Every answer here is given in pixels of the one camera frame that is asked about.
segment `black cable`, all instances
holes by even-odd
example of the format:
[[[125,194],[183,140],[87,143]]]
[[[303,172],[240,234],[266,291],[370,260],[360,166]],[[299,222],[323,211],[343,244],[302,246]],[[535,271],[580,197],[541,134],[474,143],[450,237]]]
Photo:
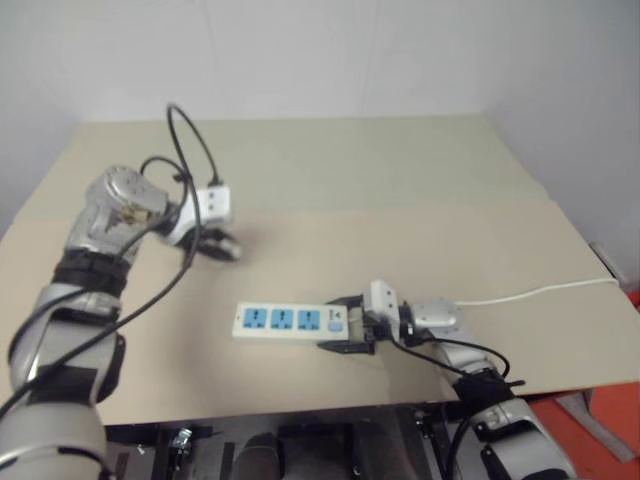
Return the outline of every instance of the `black cable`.
[[[193,132],[193,134],[198,139],[198,142],[200,142],[200,146],[202,147],[202,150],[204,150],[204,153],[207,156],[207,160],[209,160],[209,165],[211,165],[211,170],[213,171],[213,178],[211,179],[211,182],[209,182],[209,186],[220,185],[222,183],[222,180],[220,179],[220,175],[218,175],[218,169],[216,168],[216,162],[213,160],[213,155],[211,155],[211,151],[209,150],[209,147],[207,146],[207,143],[202,138],[202,135],[200,134],[200,131],[195,126],[193,121],[187,116],[186,113],[184,113],[184,111],[179,106],[177,106],[175,103],[170,103],[169,106],[167,107],[167,113],[171,113],[172,114],[173,112],[176,112],[178,115],[180,115],[182,117],[182,119],[185,122],[187,122],[187,125],[189,125],[189,127],[191,128],[191,131]],[[172,137],[176,136],[175,135],[175,125],[173,127],[170,127],[170,128],[173,130],[173,132],[171,134]]]
[[[147,160],[145,160],[145,163],[146,162],[151,163],[151,161],[159,161],[160,158],[163,158],[164,160],[167,160],[168,162],[174,163],[172,160],[169,160],[168,158],[165,159],[164,157],[151,157],[151,158],[148,158]],[[135,245],[147,233],[155,230],[160,225],[162,225],[164,222],[171,220],[173,217],[175,217],[176,215],[178,215],[180,213],[180,210],[182,209],[182,207],[184,206],[185,202],[187,201],[187,196],[188,196],[188,193],[189,193],[189,184],[188,184],[188,181],[187,181],[187,178],[188,178],[187,173],[185,173],[180,167],[178,167],[178,165],[175,165],[175,167],[178,169],[178,172],[181,172],[181,173],[179,173],[179,175],[182,177],[181,180],[176,180],[176,181],[183,182],[183,184],[182,184],[182,198],[180,199],[180,203],[178,205],[176,205],[175,207],[168,209],[165,212],[164,215],[162,215],[161,217],[156,219],[154,222],[152,222],[149,225],[147,225],[144,229],[142,229],[141,231],[136,233],[133,237],[131,237],[127,241],[127,243],[125,243],[122,246],[122,248],[120,249],[120,252],[116,256],[114,261],[120,260],[124,256],[124,254],[127,252],[127,250],[129,250],[133,245]],[[140,174],[144,175],[142,167],[140,167]]]
[[[60,297],[56,297],[53,300],[48,301],[47,303],[43,303],[37,309],[31,312],[31,315],[29,315],[27,319],[22,323],[22,325],[20,325],[20,327],[18,328],[18,331],[13,335],[13,338],[11,339],[11,343],[9,344],[7,361],[11,363],[11,357],[13,357],[13,352],[18,346],[18,341],[20,340],[20,338],[22,338],[22,336],[27,331],[27,329],[31,327],[31,325],[33,325],[35,321],[42,316],[42,314],[44,314],[50,308],[55,307],[59,303],[66,302],[67,300],[71,300],[80,295],[84,295],[85,293],[88,293],[90,291],[91,289],[88,289],[88,288],[81,288],[80,290],[74,290],[73,292],[69,292]]]
[[[497,350],[494,350],[489,347],[485,347],[484,345],[479,345],[477,343],[471,343],[471,342],[463,342],[461,340],[451,340],[447,338],[427,338],[425,339],[425,341],[430,343],[451,343],[453,345],[460,345],[462,347],[469,347],[469,348],[474,348],[476,350],[482,350],[483,352],[487,352],[487,353],[490,353],[491,355],[495,355],[502,361],[502,363],[504,363],[502,378],[506,378],[507,375],[509,375],[509,372],[511,371],[511,363],[509,363],[509,360],[507,359],[507,357],[505,357],[503,354],[501,354]]]
[[[173,167],[178,172],[178,177],[173,177],[173,179],[178,182],[181,181],[181,177],[185,175],[184,170],[182,170],[180,165],[178,165],[176,162],[174,162],[170,158],[163,157],[162,155],[154,155],[152,157],[147,158],[144,162],[142,162],[142,165],[140,165],[140,175],[144,176],[145,170],[153,162],[161,162]]]
[[[467,433],[470,425],[471,420],[469,418],[465,418],[462,420],[462,422],[460,422],[458,428],[456,428],[456,432],[453,434],[453,440],[451,440],[451,446],[449,447],[449,451],[447,452],[447,461],[445,463],[442,480],[453,480],[453,472],[455,470],[458,450],[460,450],[460,444],[462,444],[462,439]]]
[[[464,370],[460,370],[459,368],[452,367],[451,365],[447,365],[446,363],[441,362],[440,360],[437,360],[433,357],[429,357],[428,355],[423,355],[422,353],[418,353],[415,350],[411,350],[407,347],[403,347],[396,341],[395,338],[393,338],[393,335],[390,337],[390,340],[394,347],[396,347],[398,350],[403,351],[404,353],[408,353],[409,355],[412,355],[421,360],[426,360],[429,363],[433,363],[434,365],[440,368],[444,368],[445,370],[449,370],[450,372],[457,373],[458,375],[461,375],[463,377],[471,377],[471,375],[465,372]]]
[[[414,356],[416,358],[419,358],[421,360],[425,360],[429,363],[432,363],[440,368],[443,368],[445,370],[449,370],[450,372],[453,373],[457,373],[458,375],[460,375],[461,377],[465,377],[469,380],[472,381],[477,381],[477,382],[501,382],[502,380],[499,379],[488,379],[488,378],[481,378],[481,377],[476,377],[474,375],[471,375],[469,372],[465,372],[464,370],[461,370],[459,368],[456,367],[452,367],[451,365],[448,365],[444,362],[441,362],[440,360],[437,360],[433,357],[430,357],[428,355],[424,355],[422,353],[416,352],[415,350],[411,350],[407,347],[404,347],[402,345],[400,345],[398,342],[396,342],[395,338],[393,338],[393,335],[389,335],[389,339],[391,340],[391,343],[393,344],[394,347],[396,347],[398,350],[403,351],[404,353],[408,353],[411,356]],[[437,341],[441,341],[441,343],[453,343],[453,342],[458,342],[457,340],[447,340],[444,341],[444,339],[435,339],[433,341],[437,342]],[[483,347],[482,345],[477,345],[475,343],[467,343],[467,342],[461,342],[461,345],[466,344],[466,346],[469,346],[470,348],[478,348],[479,350],[485,350],[487,349],[487,351],[489,350],[488,347]],[[508,387],[520,387],[522,385],[525,384],[524,380],[515,380],[513,382],[504,382],[504,384]]]
[[[112,333],[114,333],[116,330],[124,327],[126,324],[128,324],[129,322],[131,322],[132,320],[134,320],[135,318],[137,318],[138,316],[140,316],[141,314],[146,312],[149,308],[153,307],[156,303],[158,303],[182,279],[182,277],[185,275],[185,273],[187,272],[187,270],[191,266],[191,264],[193,262],[193,258],[195,257],[196,252],[197,252],[197,245],[198,245],[198,242],[200,241],[200,233],[201,233],[201,228],[202,228],[201,223],[200,223],[200,205],[199,205],[199,202],[198,202],[198,197],[196,195],[195,184],[193,183],[193,178],[191,176],[191,170],[189,169],[189,165],[187,164],[187,161],[186,161],[186,159],[184,157],[184,153],[183,153],[183,150],[182,150],[182,146],[180,144],[180,140],[179,140],[179,138],[178,138],[178,136],[176,134],[175,124],[174,124],[174,120],[173,120],[173,111],[178,111],[178,113],[180,113],[180,115],[188,123],[191,123],[191,120],[188,119],[186,114],[182,110],[180,110],[177,106],[170,104],[167,107],[167,124],[168,124],[168,127],[169,127],[169,132],[171,134],[171,139],[173,141],[173,144],[174,144],[174,147],[176,149],[176,152],[178,153],[178,158],[180,160],[180,164],[182,166],[182,169],[184,170],[184,173],[185,173],[185,178],[184,178],[185,185],[188,187],[189,193],[191,193],[191,195],[193,196],[195,227],[194,227],[193,241],[192,241],[191,247],[189,248],[189,251],[187,253],[187,257],[185,259],[185,262],[183,263],[183,265],[180,268],[180,270],[178,271],[178,273],[173,277],[173,279],[160,292],[158,292],[154,297],[152,297],[149,301],[147,301],[145,304],[143,304],[141,307],[139,307],[133,313],[129,314],[128,316],[124,317],[123,319],[119,320],[118,322],[115,322],[112,325],[106,327],[99,334],[95,335],[94,337],[90,338],[86,342],[78,345],[73,350],[70,350],[66,354],[62,355],[55,362],[47,365],[47,368],[42,373],[40,373],[38,376],[36,376],[35,378],[33,378],[33,379],[25,382],[24,384],[22,384],[13,393],[13,395],[2,405],[2,407],[0,407],[0,419],[2,419],[7,414],[7,412],[9,410],[11,410],[11,408],[25,394],[27,394],[29,391],[33,390],[34,388],[37,388],[42,383],[46,382],[48,379],[50,379],[53,376],[55,376],[56,373],[60,371],[61,367],[66,362],[68,362],[72,358],[76,357],[77,355],[85,352],[86,350],[91,348],[96,343],[100,342],[104,338],[106,338],[109,335],[111,335]],[[125,252],[126,252],[126,250],[121,250],[121,254],[122,255],[124,255]]]

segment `red object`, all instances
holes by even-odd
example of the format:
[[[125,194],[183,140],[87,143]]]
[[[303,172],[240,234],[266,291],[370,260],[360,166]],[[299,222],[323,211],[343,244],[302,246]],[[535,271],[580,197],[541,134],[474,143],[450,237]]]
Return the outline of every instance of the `red object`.
[[[633,390],[637,389],[637,384],[623,385]],[[599,390],[616,389],[619,387],[603,387]],[[621,422],[622,431],[631,431],[635,428],[638,431],[638,406],[635,408],[635,420],[626,417],[624,413],[615,411],[615,406],[608,407],[605,403],[598,405],[598,420],[605,426],[611,428],[621,437],[613,425]],[[540,421],[551,432],[551,435],[562,446],[573,462],[580,478],[591,480],[638,480],[640,479],[640,459],[636,458],[627,463],[620,463],[600,442],[598,442],[589,432],[576,422],[560,405],[553,399],[544,400],[532,404],[532,408]]]
[[[640,383],[597,388],[591,413],[640,455]]]
[[[627,296],[629,297],[629,300],[631,300],[631,303],[633,303],[634,307],[640,307],[640,291],[627,293]]]

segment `white wall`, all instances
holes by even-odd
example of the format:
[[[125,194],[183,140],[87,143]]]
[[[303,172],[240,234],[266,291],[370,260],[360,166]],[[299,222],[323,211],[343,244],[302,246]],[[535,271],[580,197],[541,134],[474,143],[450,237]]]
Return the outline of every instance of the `white wall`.
[[[493,19],[501,28],[484,45],[505,69],[492,85],[494,124],[638,288],[640,2],[510,2]]]
[[[488,111],[638,276],[638,0],[5,0],[0,40],[0,231],[78,120]]]

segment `silver metal arm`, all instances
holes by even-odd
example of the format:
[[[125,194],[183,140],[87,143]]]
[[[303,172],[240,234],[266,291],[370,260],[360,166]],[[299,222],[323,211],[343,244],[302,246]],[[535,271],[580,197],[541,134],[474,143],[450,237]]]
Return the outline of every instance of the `silver metal arm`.
[[[372,282],[363,298],[365,313],[387,322],[396,341],[398,332],[412,345],[420,339],[477,343],[461,309],[443,298],[402,306],[395,291],[382,280]],[[491,479],[577,478],[562,448],[529,405],[511,393],[485,352],[434,343],[441,361],[465,372],[463,376],[443,371],[467,411],[476,436],[486,443],[480,454]]]
[[[222,197],[215,206],[209,189],[198,191],[199,198],[207,197],[200,206],[205,226],[230,217],[228,187],[214,188]],[[152,225],[170,244],[194,227],[190,197],[178,215],[166,219],[169,209],[175,206],[166,192],[127,167],[108,169],[88,188],[85,208],[34,312],[61,301],[30,317],[12,342],[14,390],[117,321],[141,240],[131,243]],[[124,338],[114,333],[22,397],[0,422],[0,479],[107,478],[106,439],[95,405],[115,389],[124,353]]]

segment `power strip socket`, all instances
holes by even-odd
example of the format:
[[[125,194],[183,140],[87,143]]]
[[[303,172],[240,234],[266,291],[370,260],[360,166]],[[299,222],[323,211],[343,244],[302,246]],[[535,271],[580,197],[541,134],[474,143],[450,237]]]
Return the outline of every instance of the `power strip socket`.
[[[232,335],[260,340],[348,340],[347,308],[242,302],[236,310]]]

